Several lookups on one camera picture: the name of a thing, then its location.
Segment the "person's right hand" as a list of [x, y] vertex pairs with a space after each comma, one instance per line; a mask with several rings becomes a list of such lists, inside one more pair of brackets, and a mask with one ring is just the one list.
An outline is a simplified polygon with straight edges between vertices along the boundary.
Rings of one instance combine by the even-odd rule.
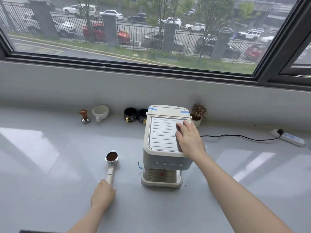
[[176, 123], [177, 141], [183, 154], [196, 164], [207, 156], [205, 144], [193, 122]]

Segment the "person's left hand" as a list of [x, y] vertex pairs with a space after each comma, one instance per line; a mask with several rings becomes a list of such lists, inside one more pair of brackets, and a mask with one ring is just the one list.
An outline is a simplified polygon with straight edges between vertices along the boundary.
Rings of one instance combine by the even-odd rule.
[[107, 210], [110, 204], [105, 202], [105, 179], [101, 180], [91, 196], [91, 209], [95, 209], [102, 214]]

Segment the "portafilter with cream handle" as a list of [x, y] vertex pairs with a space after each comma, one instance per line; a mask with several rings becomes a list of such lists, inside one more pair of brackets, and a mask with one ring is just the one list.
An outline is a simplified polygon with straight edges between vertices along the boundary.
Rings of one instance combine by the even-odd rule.
[[113, 187], [113, 182], [114, 182], [114, 175], [115, 175], [115, 166], [118, 165], [119, 163], [119, 157], [117, 160], [114, 162], [108, 162], [105, 158], [105, 161], [108, 164], [108, 169], [107, 169], [107, 176], [106, 176], [106, 181]]

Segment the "cream white espresso machine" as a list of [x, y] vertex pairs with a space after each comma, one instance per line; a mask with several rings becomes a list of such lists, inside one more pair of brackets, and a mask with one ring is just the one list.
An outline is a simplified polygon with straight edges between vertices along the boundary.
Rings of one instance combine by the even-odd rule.
[[143, 170], [141, 184], [147, 188], [179, 189], [183, 184], [182, 171], [188, 170], [192, 160], [187, 158], [177, 141], [176, 123], [192, 122], [189, 111], [171, 105], [150, 105], [157, 111], [147, 112], [143, 140]]

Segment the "person's left forearm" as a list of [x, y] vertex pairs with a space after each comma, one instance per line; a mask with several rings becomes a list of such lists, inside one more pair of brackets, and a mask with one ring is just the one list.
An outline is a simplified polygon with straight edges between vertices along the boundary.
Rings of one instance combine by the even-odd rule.
[[104, 208], [92, 206], [86, 215], [80, 219], [72, 228], [66, 233], [96, 233], [99, 227], [100, 220], [106, 211]]

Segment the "person's right forearm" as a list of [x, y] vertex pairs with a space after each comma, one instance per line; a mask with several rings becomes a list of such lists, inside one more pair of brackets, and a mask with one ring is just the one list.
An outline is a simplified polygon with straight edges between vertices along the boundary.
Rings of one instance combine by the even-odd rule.
[[235, 233], [294, 233], [206, 153], [192, 157]]

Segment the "small white plant pot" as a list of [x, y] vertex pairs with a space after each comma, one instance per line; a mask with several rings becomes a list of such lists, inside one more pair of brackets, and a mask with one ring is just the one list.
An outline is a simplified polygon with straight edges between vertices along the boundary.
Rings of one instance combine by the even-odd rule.
[[190, 114], [190, 115], [192, 117], [192, 122], [194, 123], [195, 127], [198, 128], [201, 124], [202, 118], [194, 114]]

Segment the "small dried brown plant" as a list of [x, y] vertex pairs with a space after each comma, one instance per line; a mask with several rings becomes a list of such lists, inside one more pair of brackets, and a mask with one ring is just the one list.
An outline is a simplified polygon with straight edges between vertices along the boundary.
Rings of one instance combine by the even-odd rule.
[[190, 115], [193, 121], [199, 121], [207, 115], [207, 109], [204, 105], [200, 103], [195, 103], [192, 105]]

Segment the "white ceramic cup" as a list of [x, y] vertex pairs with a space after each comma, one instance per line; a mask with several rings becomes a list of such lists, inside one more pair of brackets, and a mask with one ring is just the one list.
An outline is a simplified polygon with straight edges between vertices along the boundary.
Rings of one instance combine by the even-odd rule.
[[92, 113], [95, 117], [96, 122], [101, 122], [106, 119], [109, 115], [109, 107], [106, 105], [97, 105], [92, 109]]

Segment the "grey stone fence pillar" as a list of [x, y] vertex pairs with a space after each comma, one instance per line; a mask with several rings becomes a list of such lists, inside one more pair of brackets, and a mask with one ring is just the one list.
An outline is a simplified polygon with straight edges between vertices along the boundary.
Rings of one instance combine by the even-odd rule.
[[171, 54], [174, 50], [174, 37], [176, 25], [173, 23], [164, 23], [164, 34], [162, 41], [162, 51]]
[[47, 3], [40, 0], [29, 0], [28, 2], [29, 7], [32, 9], [37, 18], [45, 38], [50, 40], [59, 40], [59, 35]]
[[103, 15], [104, 33], [108, 47], [118, 46], [118, 33], [115, 17], [112, 15]]
[[233, 35], [232, 31], [221, 30], [218, 33], [215, 47], [210, 57], [211, 61], [221, 61], [223, 54], [227, 48], [230, 37]]

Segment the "black metal fence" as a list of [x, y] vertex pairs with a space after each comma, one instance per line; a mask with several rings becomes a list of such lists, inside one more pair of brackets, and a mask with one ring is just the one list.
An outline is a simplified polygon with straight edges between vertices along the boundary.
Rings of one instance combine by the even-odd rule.
[[[4, 2], [5, 10], [0, 5], [0, 22], [6, 31], [13, 33], [10, 21], [16, 28], [15, 34], [21, 37], [34, 37], [45, 39], [39, 22], [35, 19], [34, 12], [20, 3]], [[74, 18], [69, 15], [52, 15], [56, 23], [59, 40], [72, 43], [91, 44], [91, 35], [84, 18]], [[91, 30], [95, 44], [107, 45], [102, 19], [90, 20]], [[116, 23], [118, 47], [135, 51], [162, 50], [164, 44], [164, 29], [159, 38], [159, 29], [152, 26], [136, 26], [133, 24]], [[207, 38], [203, 44], [203, 35], [193, 32], [176, 31], [173, 41], [173, 54], [210, 57], [216, 45], [217, 37]], [[264, 39], [255, 42], [230, 39], [223, 53], [223, 61], [255, 62], [263, 54], [270, 41]]]

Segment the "white power strip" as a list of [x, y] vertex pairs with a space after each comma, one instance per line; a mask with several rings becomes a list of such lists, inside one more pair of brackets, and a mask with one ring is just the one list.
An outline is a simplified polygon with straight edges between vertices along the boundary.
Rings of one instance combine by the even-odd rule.
[[281, 140], [283, 140], [283, 141], [286, 141], [286, 142], [288, 142], [288, 143], [291, 143], [291, 144], [293, 144], [293, 145], [296, 145], [296, 146], [298, 146], [298, 147], [303, 147], [303, 146], [305, 146], [305, 140], [304, 139], [302, 139], [302, 138], [299, 138], [299, 137], [297, 137], [297, 136], [294, 136], [294, 135], [292, 135], [292, 134], [289, 134], [289, 133], [284, 133], [281, 137], [279, 137], [279, 135], [278, 135], [278, 133], [277, 133], [277, 130], [278, 129], [273, 129], [273, 130], [271, 130], [270, 131], [270, 134], [272, 135], [272, 136], [274, 136], [275, 138], [279, 138], [279, 139], [281, 139]]

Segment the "green tree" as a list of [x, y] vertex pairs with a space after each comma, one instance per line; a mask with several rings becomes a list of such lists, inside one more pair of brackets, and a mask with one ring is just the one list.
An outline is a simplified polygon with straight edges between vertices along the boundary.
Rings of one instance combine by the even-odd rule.
[[92, 24], [90, 21], [90, 0], [77, 0], [79, 6], [81, 7], [81, 11], [83, 13], [83, 15], [86, 18], [86, 22], [87, 22], [87, 29], [88, 29], [88, 33], [89, 33], [89, 41], [91, 43], [95, 43], [95, 38], [93, 35], [93, 31], [92, 31]]
[[198, 3], [198, 13], [205, 23], [205, 31], [199, 41], [199, 58], [205, 56], [209, 40], [217, 40], [219, 31], [227, 26], [234, 11], [235, 0], [200, 0]]
[[[176, 30], [181, 27], [181, 20], [173, 16], [167, 17], [172, 10], [176, 10], [178, 4], [175, 0], [138, 0], [139, 6], [143, 7], [146, 14], [146, 23], [148, 25], [158, 26], [151, 32], [142, 35], [141, 46], [150, 49], [162, 50], [162, 41], [164, 34], [164, 23], [173, 23]], [[184, 44], [178, 42], [174, 37], [174, 50], [176, 52], [184, 51]]]

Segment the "row of parked cars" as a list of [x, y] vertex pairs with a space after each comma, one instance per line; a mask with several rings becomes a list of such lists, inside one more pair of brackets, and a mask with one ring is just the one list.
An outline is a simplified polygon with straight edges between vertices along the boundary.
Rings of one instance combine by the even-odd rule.
[[[89, 33], [86, 18], [79, 18], [77, 13], [75, 13], [75, 17], [69, 15], [69, 8], [65, 8], [64, 12], [66, 15], [51, 15], [59, 38], [70, 39], [74, 42], [90, 43], [88, 39]], [[141, 46], [142, 35], [151, 32], [158, 27], [145, 25], [135, 21], [137, 18], [142, 19], [143, 17], [145, 17], [145, 14], [138, 14], [137, 16], [130, 18], [129, 23], [122, 23], [119, 21], [118, 16], [115, 16], [119, 47], [130, 48], [133, 50], [153, 50]], [[104, 33], [103, 19], [98, 18], [96, 20], [93, 15], [90, 15], [90, 21], [95, 43], [107, 43]], [[204, 30], [205, 25], [198, 23], [194, 25], [187, 24], [182, 30], [177, 29], [175, 38], [178, 42], [184, 44], [184, 51], [173, 51], [172, 53], [199, 55], [200, 47], [198, 44], [203, 36]], [[257, 32], [256, 30], [238, 32], [237, 35], [234, 35], [229, 39], [222, 58], [233, 61], [246, 60], [255, 62], [265, 46], [270, 44], [274, 39], [274, 36], [258, 38], [262, 34], [262, 32]]]

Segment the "dark window frame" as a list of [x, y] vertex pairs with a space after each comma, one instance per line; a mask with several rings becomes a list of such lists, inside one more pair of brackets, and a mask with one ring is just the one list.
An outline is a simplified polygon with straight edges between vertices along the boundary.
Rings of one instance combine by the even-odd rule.
[[101, 73], [122, 73], [156, 78], [311, 91], [311, 78], [283, 74], [286, 70], [290, 70], [288, 69], [289, 65], [294, 64], [311, 38], [311, 24], [308, 29], [303, 24], [303, 21], [308, 18], [311, 18], [311, 0], [298, 0], [288, 21], [282, 27], [281, 32], [277, 34], [252, 74], [178, 68], [173, 65], [147, 65], [46, 54], [15, 53], [11, 50], [11, 46], [9, 49], [9, 39], [2, 29], [0, 29], [0, 51], [3, 56], [0, 59], [27, 65], [49, 66], [53, 68], [52, 74], [56, 74], [56, 68], [60, 67], [61, 69], [82, 70], [83, 73], [91, 70]]

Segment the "wooden handled steel tamper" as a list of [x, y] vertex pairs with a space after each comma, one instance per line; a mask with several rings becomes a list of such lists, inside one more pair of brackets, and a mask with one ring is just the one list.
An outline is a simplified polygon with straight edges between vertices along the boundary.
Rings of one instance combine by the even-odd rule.
[[90, 117], [88, 116], [88, 112], [87, 112], [86, 109], [80, 110], [79, 113], [80, 113], [80, 115], [82, 116], [82, 118], [81, 118], [81, 122], [82, 122], [82, 123], [87, 124], [87, 123], [91, 122], [91, 119], [90, 119]]

